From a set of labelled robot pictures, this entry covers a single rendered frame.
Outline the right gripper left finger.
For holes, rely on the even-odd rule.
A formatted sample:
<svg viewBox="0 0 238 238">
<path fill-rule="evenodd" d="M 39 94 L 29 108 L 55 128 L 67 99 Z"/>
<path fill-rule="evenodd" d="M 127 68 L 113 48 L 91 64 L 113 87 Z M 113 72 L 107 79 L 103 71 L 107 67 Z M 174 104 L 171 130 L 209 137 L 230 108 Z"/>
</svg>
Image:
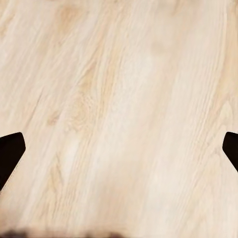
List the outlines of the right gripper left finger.
<svg viewBox="0 0 238 238">
<path fill-rule="evenodd" d="M 26 151 L 21 132 L 0 137 L 0 191 Z"/>
</svg>

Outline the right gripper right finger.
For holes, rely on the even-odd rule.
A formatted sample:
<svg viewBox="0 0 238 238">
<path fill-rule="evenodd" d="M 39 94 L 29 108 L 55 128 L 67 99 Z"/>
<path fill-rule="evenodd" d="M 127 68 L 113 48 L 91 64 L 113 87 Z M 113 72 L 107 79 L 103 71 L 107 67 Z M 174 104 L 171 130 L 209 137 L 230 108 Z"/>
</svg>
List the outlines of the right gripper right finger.
<svg viewBox="0 0 238 238">
<path fill-rule="evenodd" d="M 227 132 L 222 149 L 238 172 L 238 134 Z"/>
</svg>

